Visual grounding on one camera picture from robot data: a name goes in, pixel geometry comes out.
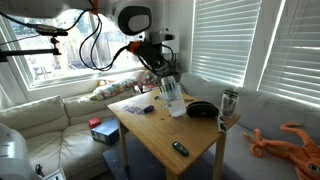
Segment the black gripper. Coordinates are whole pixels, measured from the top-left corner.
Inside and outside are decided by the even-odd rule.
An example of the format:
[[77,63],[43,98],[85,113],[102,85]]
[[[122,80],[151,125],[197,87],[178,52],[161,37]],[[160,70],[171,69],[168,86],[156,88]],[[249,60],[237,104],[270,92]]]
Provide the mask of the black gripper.
[[174,73],[171,62],[165,59],[157,48],[146,42],[138,41],[134,54],[144,67],[155,75],[172,75]]

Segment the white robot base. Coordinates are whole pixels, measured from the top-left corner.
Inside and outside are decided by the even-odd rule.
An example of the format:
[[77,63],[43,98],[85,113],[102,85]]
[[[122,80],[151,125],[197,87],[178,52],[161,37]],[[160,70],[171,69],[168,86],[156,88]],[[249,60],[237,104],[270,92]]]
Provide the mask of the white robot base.
[[32,168],[26,141],[14,129],[0,123],[0,180],[31,180]]

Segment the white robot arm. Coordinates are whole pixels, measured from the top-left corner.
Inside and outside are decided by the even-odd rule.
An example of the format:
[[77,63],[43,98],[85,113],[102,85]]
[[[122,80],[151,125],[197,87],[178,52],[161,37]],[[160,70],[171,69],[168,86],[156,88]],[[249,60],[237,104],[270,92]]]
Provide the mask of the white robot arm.
[[90,12],[98,16],[104,15],[127,36],[135,36],[144,32],[143,41],[131,41],[121,47],[111,62],[105,67],[89,66],[90,69],[108,71],[123,50],[135,55],[141,64],[153,74],[165,77],[174,73],[175,68],[171,60],[161,54],[163,41],[173,40],[175,36],[163,26],[164,0],[1,0],[0,11],[3,17],[15,21],[12,15],[52,19],[69,9],[81,10],[74,27],[81,16]]

